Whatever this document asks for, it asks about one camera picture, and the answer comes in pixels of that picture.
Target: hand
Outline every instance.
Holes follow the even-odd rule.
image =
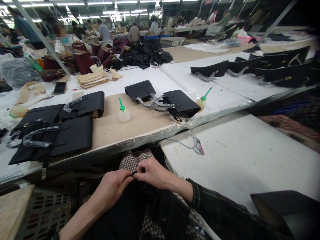
[[[133,177],[156,188],[169,189],[171,179],[177,176],[166,170],[155,158],[149,158],[139,162],[137,173]]]
[[[127,185],[133,181],[133,177],[127,177],[130,174],[131,172],[126,169],[106,173],[88,203],[100,214],[110,210]]]

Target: smartphone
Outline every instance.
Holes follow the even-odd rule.
[[[66,92],[66,82],[57,82],[53,94],[63,94]]]

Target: plaid sleeve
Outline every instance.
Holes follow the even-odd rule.
[[[242,205],[187,179],[193,187],[189,204],[221,239],[286,239]]]

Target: green nozzle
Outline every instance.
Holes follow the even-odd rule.
[[[206,95],[204,95],[204,96],[201,97],[201,100],[202,100],[202,101],[207,100],[207,95],[208,95],[208,93],[210,92],[211,89],[212,89],[212,87],[209,89],[209,91],[206,93]]]
[[[120,105],[121,105],[120,110],[124,112],[124,110],[125,110],[126,108],[125,108],[125,106],[122,105],[121,98],[119,98],[119,101],[120,101]]]

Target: pink container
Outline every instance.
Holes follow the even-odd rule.
[[[239,39],[239,41],[241,42],[241,45],[245,45],[245,44],[247,44],[248,42],[250,42],[250,40],[251,40],[253,37],[248,37],[248,38],[235,37],[235,38]]]

